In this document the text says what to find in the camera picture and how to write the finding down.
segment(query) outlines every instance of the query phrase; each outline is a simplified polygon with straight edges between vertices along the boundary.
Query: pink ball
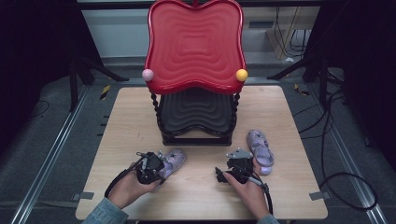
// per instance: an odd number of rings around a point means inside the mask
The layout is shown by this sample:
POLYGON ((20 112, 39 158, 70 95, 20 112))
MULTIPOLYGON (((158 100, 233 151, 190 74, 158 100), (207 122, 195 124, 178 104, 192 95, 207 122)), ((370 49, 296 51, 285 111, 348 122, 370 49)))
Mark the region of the pink ball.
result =
POLYGON ((145 79, 145 81, 151 81, 154 78, 154 72, 150 69, 145 69, 142 72, 142 78, 145 79))

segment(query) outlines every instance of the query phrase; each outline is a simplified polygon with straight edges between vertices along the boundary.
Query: wooden table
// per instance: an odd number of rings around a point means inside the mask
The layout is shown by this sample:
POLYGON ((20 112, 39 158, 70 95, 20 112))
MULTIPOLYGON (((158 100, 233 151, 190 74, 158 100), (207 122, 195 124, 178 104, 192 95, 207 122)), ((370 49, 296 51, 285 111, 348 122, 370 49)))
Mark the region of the wooden table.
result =
MULTIPOLYGON (((143 195, 124 211, 135 220, 254 219, 231 186, 219 183, 215 167, 226 170, 227 152, 238 147, 248 150, 247 133, 262 130, 275 155, 273 172, 262 176, 267 183, 278 219, 322 219, 327 208, 322 199, 312 201, 309 193, 318 184, 282 89, 278 86, 245 86, 237 111, 237 125, 230 147, 178 147, 187 159, 155 192, 143 195)), ((147 88, 121 89, 111 112, 76 216, 85 219, 103 199, 113 178, 132 161, 136 152, 175 147, 162 143, 147 88)))

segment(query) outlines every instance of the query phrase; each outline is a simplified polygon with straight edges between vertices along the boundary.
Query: purple shoe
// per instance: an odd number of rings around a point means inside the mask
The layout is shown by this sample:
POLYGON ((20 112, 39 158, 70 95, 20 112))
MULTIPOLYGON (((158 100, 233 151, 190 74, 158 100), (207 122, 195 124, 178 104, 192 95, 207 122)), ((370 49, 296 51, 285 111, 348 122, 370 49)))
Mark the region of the purple shoe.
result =
POLYGON ((256 158, 257 163, 262 167, 262 175, 269 175, 274 165, 274 154, 268 148, 265 135, 258 130, 251 130, 247 134, 247 145, 256 158))
POLYGON ((163 155, 160 151, 159 154, 159 157, 163 158, 163 164, 165 165, 159 174, 165 179, 178 170, 178 168, 180 168, 186 160, 186 154, 184 154, 181 149, 172 149, 165 155, 163 155))

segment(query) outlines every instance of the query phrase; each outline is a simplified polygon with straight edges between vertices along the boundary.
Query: denim sleeve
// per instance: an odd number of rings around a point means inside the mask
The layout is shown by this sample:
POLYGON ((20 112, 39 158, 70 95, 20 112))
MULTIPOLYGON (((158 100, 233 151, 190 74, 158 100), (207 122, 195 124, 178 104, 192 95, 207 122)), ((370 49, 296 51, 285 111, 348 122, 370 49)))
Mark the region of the denim sleeve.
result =
POLYGON ((128 214, 119 209, 114 203, 104 198, 82 222, 84 224, 120 224, 124 223, 128 214))
POLYGON ((279 224, 273 215, 262 217, 257 224, 279 224))

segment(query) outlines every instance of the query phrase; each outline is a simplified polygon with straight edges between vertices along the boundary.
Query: red tray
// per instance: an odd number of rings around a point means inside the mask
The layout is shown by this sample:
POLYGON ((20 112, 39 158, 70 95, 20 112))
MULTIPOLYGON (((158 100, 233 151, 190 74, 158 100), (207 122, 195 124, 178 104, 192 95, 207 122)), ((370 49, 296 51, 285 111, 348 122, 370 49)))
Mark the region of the red tray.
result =
POLYGON ((241 47, 243 12, 233 0, 198 6, 160 0, 148 12, 149 48, 145 68, 154 73, 148 88, 156 94, 200 87, 217 93, 240 92, 246 69, 241 47))

